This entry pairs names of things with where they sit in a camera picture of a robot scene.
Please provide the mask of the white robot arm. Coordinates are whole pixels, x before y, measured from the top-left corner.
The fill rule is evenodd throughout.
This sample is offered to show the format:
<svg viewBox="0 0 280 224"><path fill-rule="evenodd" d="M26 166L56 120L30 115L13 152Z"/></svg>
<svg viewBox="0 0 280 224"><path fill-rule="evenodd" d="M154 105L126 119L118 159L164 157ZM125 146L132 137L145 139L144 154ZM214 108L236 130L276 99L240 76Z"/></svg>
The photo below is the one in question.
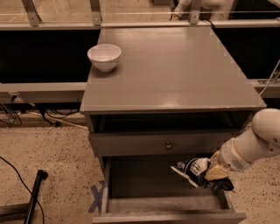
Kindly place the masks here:
<svg viewBox="0 0 280 224"><path fill-rule="evenodd" d="M229 172L242 172L261 158L280 153L280 110L266 108L252 118L252 125L226 141L210 158L205 179L224 179Z"/></svg>

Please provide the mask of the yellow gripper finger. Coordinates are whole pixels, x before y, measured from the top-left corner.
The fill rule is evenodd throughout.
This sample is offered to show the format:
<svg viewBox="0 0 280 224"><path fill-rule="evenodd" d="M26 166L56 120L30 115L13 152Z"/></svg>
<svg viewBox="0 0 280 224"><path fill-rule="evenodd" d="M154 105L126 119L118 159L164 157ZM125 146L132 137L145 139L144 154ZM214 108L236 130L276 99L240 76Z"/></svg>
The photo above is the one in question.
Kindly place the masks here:
<svg viewBox="0 0 280 224"><path fill-rule="evenodd" d="M229 166L222 158L222 153L217 150L210 157L210 164L206 170L206 180L217 180L228 177Z"/></svg>

